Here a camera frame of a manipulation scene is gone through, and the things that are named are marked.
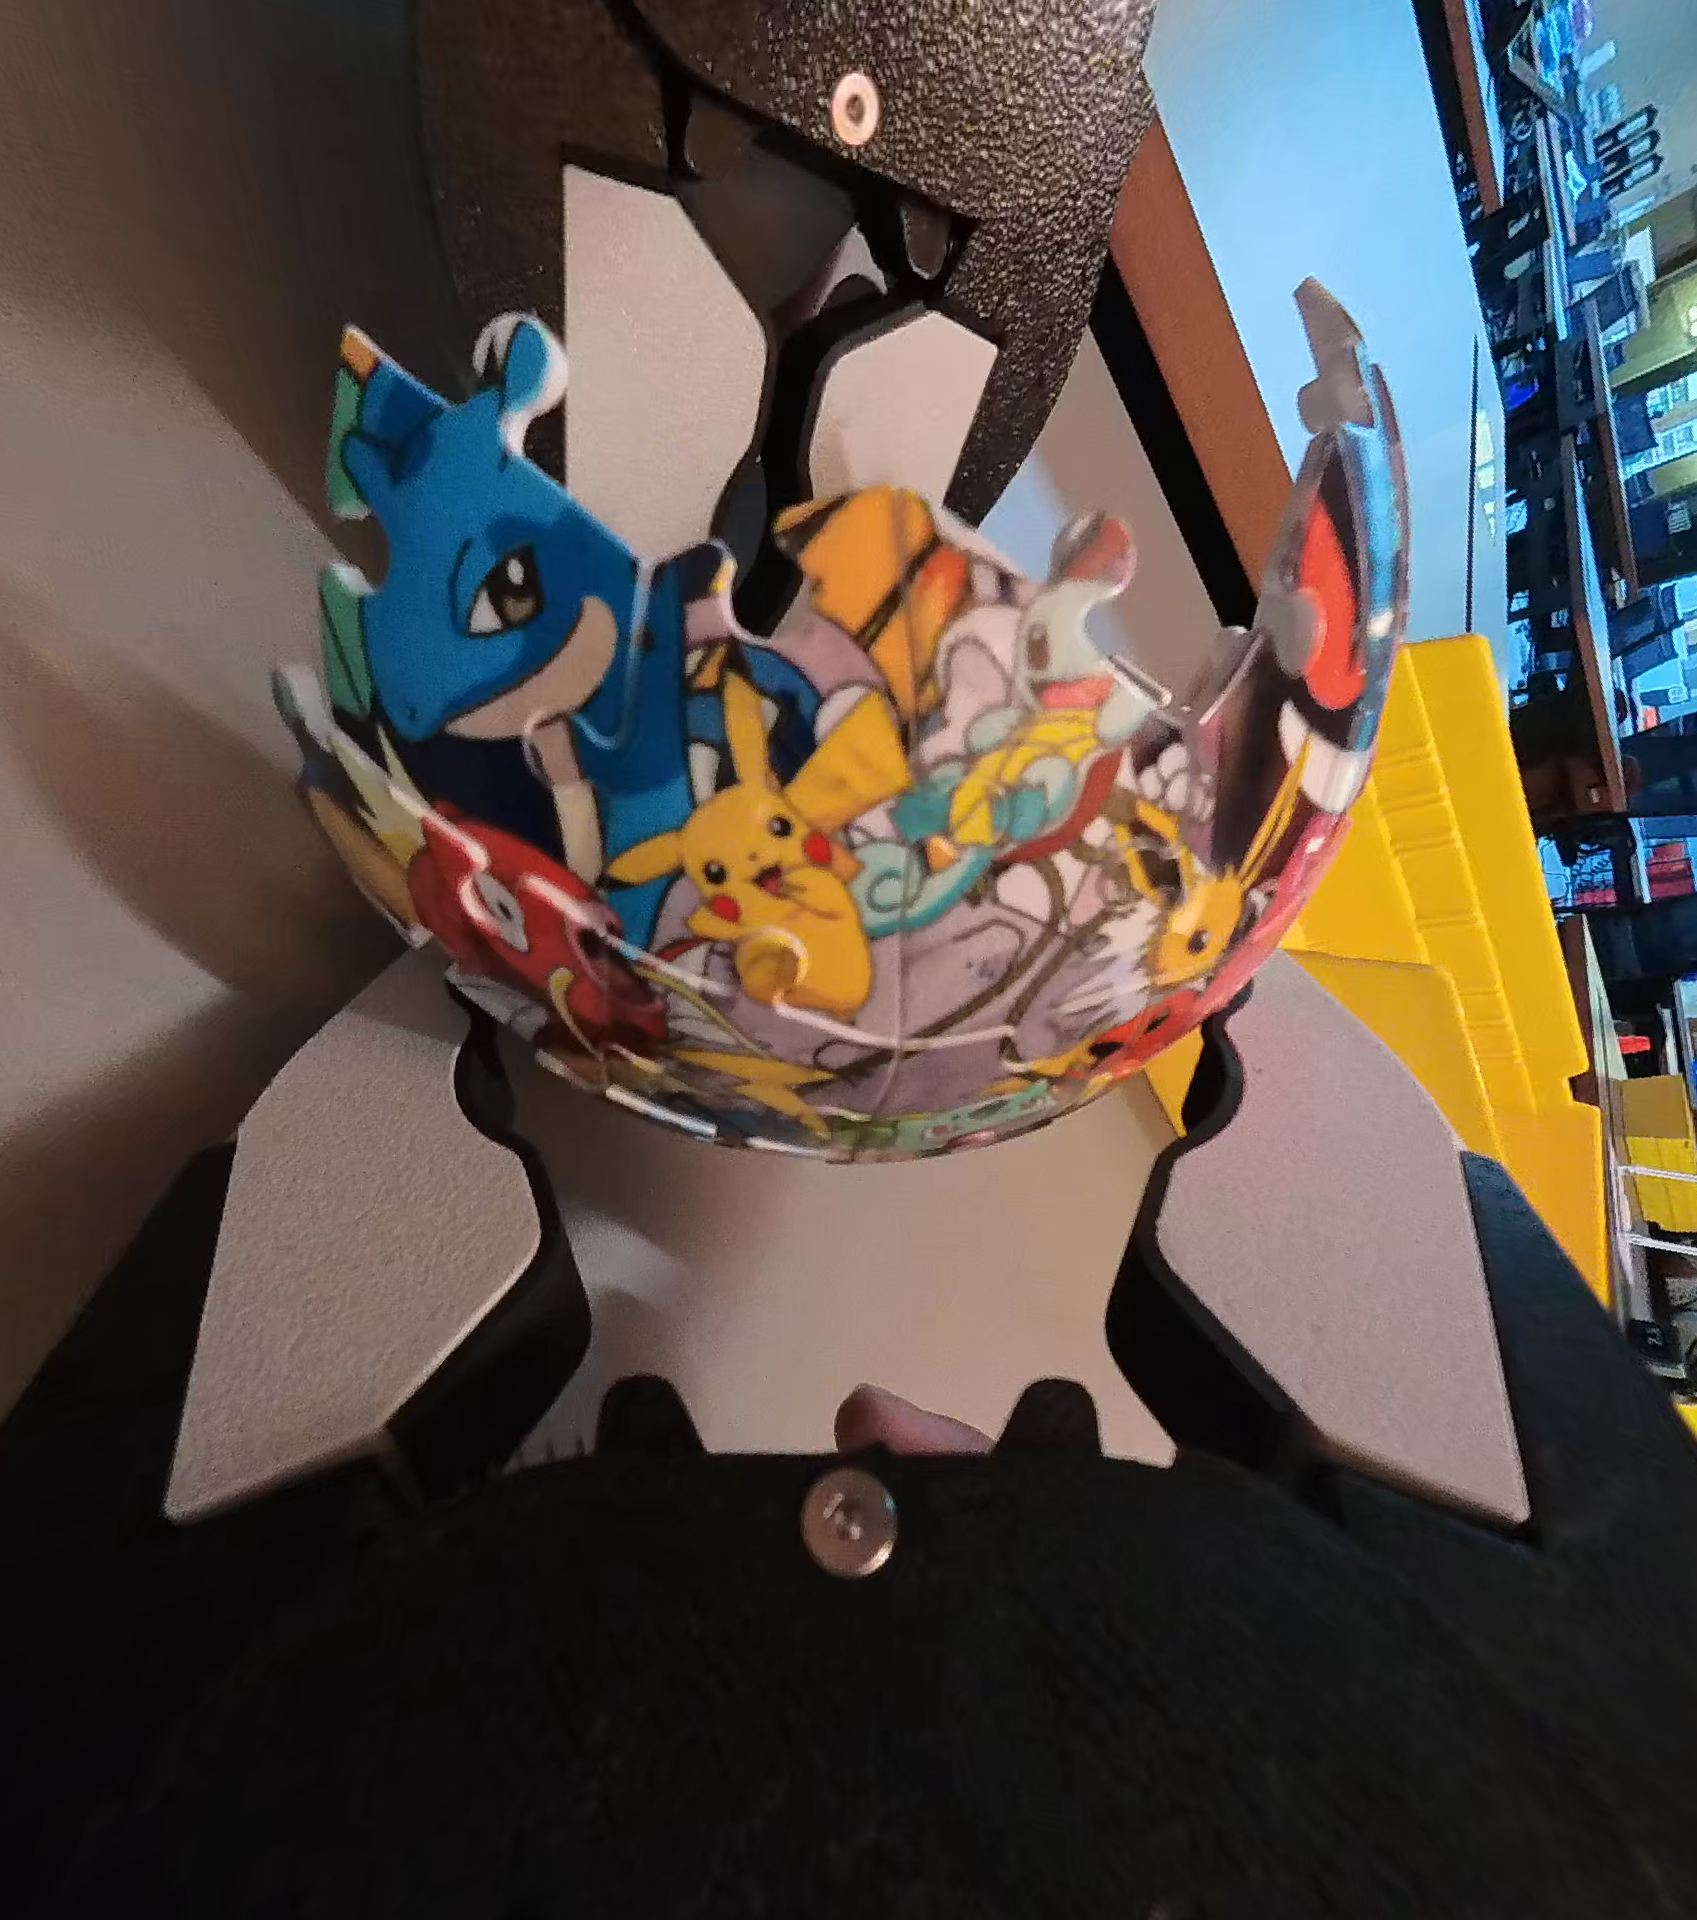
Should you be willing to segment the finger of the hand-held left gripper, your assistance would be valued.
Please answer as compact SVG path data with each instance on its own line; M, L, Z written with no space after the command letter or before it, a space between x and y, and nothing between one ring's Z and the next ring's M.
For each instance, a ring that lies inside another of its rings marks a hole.
M669 194L564 167L569 492L644 561L712 536L752 454L764 326Z
M804 290L784 307L784 502L900 487L941 505L1001 356L923 295Z

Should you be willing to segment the dark workshop shelving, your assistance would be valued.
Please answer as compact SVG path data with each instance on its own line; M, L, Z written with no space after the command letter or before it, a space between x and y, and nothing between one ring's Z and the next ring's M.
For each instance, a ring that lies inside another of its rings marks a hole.
M1512 733L1610 1299L1697 1416L1697 5L1416 5L1505 429Z

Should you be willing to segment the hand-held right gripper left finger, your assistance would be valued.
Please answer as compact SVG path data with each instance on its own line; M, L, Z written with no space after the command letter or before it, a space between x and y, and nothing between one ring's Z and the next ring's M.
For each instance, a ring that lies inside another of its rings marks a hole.
M399 960L236 1131L165 1512L342 1466L497 1476L572 1383L591 1309L500 1029Z

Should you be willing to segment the yellow plastic bin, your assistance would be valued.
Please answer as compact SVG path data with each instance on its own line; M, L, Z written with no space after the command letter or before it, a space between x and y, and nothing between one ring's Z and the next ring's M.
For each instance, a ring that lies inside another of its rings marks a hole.
M1249 1194L1285 1175L1377 1225L1460 1153L1501 1165L1614 1304L1604 1120L1573 1082L1581 1017L1533 846L1508 686L1486 636L1397 661L1379 758L1327 877L1230 1022Z

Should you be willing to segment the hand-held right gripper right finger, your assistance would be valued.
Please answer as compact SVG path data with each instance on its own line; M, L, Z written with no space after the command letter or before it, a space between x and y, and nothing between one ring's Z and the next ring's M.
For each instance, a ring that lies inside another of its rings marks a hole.
M1499 1529L1532 1497L1466 1155L1438 1103L1294 959L1200 1029L1105 1310L1177 1451L1354 1473Z

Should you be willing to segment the person's right hand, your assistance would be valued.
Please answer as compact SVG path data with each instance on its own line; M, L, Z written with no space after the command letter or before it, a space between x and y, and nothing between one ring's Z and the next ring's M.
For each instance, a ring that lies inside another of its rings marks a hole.
M951 1415L913 1405L897 1393L860 1385L834 1415L834 1444L843 1454L985 1457L995 1439Z

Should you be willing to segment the partly built puzzle ball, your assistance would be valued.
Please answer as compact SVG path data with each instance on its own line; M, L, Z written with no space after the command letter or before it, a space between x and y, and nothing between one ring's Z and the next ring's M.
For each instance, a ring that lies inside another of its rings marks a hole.
M488 324L463 399L346 328L327 487L384 566L331 565L321 668L275 674L306 814L542 1068L662 1127L897 1163L1052 1124L1235 1003L1371 779L1402 447L1345 307L1294 305L1304 461L1180 696L1093 638L1117 517L1031 578L909 488L798 502L757 636L722 543L644 559L527 454L544 322Z

